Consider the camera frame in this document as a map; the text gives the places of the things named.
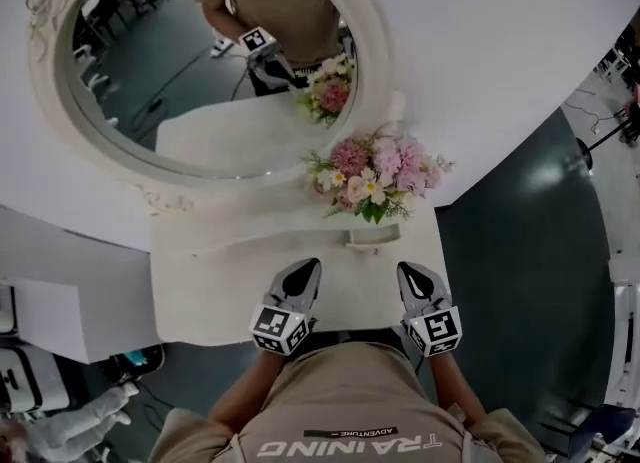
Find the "person's left forearm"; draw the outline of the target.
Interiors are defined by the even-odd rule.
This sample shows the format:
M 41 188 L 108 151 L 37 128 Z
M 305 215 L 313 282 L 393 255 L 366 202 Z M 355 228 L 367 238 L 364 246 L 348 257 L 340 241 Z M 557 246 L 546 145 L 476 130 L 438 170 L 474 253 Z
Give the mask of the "person's left forearm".
M 239 433 L 260 413 L 284 363 L 283 355 L 261 352 L 256 361 L 211 407 L 208 422 L 223 426 L 232 434 Z

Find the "black case with teal item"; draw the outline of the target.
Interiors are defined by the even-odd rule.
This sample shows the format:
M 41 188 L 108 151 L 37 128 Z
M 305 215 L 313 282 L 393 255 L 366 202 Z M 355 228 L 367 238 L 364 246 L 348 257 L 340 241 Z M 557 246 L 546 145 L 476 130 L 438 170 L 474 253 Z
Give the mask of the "black case with teal item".
M 165 361 L 162 345 L 154 345 L 109 357 L 99 363 L 104 376 L 114 384 L 137 381 L 159 370 Z

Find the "white dressing table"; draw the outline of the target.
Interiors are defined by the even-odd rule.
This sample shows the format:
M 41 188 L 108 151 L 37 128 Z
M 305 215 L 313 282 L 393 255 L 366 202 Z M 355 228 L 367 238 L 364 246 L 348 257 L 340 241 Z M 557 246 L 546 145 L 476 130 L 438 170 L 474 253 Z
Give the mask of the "white dressing table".
M 249 340 L 249 323 L 277 272 L 310 257 L 322 264 L 313 313 L 318 330 L 396 326 L 404 307 L 396 281 L 400 261 L 447 276 L 434 208 L 410 206 L 407 219 L 379 224 L 326 217 L 315 197 L 250 207 L 226 201 L 152 221 L 151 278 L 156 327 L 165 342 L 221 346 Z M 398 224 L 401 238 L 378 250 L 345 246 L 348 232 Z

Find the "pink and white flower bouquet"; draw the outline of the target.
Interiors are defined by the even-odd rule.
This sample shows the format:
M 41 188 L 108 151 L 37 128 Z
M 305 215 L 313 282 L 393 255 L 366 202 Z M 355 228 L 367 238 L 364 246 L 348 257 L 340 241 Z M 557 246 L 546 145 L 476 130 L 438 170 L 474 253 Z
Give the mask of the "pink and white flower bouquet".
M 409 219 L 413 201 L 439 187 L 456 166 L 427 153 L 412 135 L 384 127 L 346 137 L 325 155 L 310 151 L 302 162 L 309 186 L 327 205 L 326 217 L 346 214 L 374 224 Z

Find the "oval white framed mirror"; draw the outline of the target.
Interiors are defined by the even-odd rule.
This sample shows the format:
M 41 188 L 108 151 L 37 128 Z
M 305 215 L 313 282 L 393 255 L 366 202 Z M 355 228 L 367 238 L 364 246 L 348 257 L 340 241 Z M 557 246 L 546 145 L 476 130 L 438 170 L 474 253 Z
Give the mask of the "oval white framed mirror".
M 28 60 L 35 95 L 58 135 L 84 158 L 137 186 L 151 210 L 218 210 L 249 216 L 321 218 L 323 204 L 304 185 L 309 152 L 323 154 L 355 133 L 396 128 L 389 30 L 374 0 L 332 0 L 356 50 L 356 74 L 334 124 L 311 124 L 291 94 L 189 109 L 192 87 L 175 83 L 210 47 L 199 49 L 140 105 L 122 133 L 83 79 L 71 49 L 80 10 L 92 0 L 28 0 Z

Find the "blue chair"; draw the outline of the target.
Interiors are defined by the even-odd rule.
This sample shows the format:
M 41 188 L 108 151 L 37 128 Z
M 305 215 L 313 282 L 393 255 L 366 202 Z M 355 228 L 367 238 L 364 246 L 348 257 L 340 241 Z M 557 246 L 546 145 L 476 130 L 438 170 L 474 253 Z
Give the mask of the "blue chair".
M 588 414 L 569 437 L 567 455 L 568 463 L 578 463 L 585 456 L 595 437 L 600 435 L 606 444 L 621 438 L 636 419 L 633 408 L 623 408 L 610 404 L 602 404 Z

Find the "white device with black trim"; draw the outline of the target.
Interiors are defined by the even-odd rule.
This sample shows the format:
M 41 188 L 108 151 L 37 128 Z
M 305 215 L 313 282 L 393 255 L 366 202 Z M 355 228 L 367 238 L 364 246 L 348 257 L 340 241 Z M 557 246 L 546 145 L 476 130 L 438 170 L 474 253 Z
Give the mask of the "white device with black trim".
M 49 412 L 70 405 L 52 353 L 32 345 L 0 347 L 0 413 Z
M 0 284 L 0 336 L 17 333 L 15 291 L 12 286 Z

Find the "person's right forearm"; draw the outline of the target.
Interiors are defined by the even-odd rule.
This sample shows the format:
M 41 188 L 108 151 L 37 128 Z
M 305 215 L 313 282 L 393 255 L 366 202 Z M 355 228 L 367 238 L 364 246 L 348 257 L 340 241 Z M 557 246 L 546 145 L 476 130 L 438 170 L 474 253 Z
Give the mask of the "person's right forearm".
M 429 358 L 438 405 L 443 410 L 458 408 L 465 415 L 464 425 L 471 428 L 485 420 L 487 413 L 451 352 Z

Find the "black floor stand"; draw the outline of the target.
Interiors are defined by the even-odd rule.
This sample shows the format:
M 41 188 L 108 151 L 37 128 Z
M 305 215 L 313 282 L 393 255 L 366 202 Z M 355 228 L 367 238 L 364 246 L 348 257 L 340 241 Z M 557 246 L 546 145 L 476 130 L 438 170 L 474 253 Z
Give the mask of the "black floor stand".
M 594 167 L 593 151 L 614 136 L 617 136 L 621 143 L 632 147 L 640 139 L 640 120 L 628 119 L 622 122 L 615 129 L 612 129 L 591 145 L 587 145 L 580 138 L 576 139 L 581 151 L 581 157 L 589 172 L 591 172 Z

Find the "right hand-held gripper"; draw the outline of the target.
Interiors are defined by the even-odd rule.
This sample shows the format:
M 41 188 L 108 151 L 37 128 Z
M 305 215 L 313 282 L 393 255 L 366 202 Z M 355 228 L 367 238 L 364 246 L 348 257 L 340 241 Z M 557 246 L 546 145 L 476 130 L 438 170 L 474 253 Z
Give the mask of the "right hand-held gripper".
M 424 307 L 450 298 L 443 279 L 421 264 L 399 262 L 397 280 L 407 313 L 420 312 Z M 460 343 L 460 315 L 457 306 L 418 317 L 405 317 L 403 326 L 409 339 L 425 357 L 452 351 Z

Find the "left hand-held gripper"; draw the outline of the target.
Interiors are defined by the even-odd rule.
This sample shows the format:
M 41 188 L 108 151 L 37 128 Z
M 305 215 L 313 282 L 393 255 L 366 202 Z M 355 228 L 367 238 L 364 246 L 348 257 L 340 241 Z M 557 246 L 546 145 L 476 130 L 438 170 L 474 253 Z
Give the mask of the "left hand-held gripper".
M 293 310 L 259 304 L 251 318 L 255 345 L 279 355 L 292 355 L 311 333 L 309 321 L 322 276 L 319 259 L 304 259 L 276 274 L 267 291 L 268 304 L 292 304 Z

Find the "white low cabinet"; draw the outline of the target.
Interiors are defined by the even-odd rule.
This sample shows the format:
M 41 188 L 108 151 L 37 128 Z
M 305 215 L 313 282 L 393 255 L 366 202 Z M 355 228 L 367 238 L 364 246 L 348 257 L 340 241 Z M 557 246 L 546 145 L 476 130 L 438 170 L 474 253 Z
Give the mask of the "white low cabinet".
M 91 364 L 161 342 L 150 292 L 98 292 L 28 279 L 0 280 L 0 304 L 13 300 L 18 338 Z

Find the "small white tray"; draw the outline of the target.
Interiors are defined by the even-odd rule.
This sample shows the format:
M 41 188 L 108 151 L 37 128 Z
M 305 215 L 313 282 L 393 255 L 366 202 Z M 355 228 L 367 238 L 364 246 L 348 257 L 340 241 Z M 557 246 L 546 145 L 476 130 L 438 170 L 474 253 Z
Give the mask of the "small white tray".
M 393 243 L 400 238 L 401 230 L 398 224 L 361 228 L 348 232 L 345 246 L 356 251 L 378 250 L 380 247 Z

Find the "white equipment frame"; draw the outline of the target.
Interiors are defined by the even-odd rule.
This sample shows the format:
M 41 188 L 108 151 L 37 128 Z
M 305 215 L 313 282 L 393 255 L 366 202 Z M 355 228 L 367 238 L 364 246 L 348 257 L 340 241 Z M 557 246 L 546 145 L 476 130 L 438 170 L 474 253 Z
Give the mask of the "white equipment frame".
M 614 339 L 605 402 L 640 411 L 640 252 L 609 260 Z

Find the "person's beige printed shirt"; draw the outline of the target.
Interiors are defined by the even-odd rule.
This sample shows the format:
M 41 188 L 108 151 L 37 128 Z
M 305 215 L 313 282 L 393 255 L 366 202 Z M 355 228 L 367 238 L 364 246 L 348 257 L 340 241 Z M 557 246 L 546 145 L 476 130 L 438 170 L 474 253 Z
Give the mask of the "person's beige printed shirt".
M 467 428 L 460 409 L 425 395 L 397 348 L 348 341 L 286 359 L 237 434 L 171 411 L 148 463 L 545 463 L 508 410 L 486 413 Z

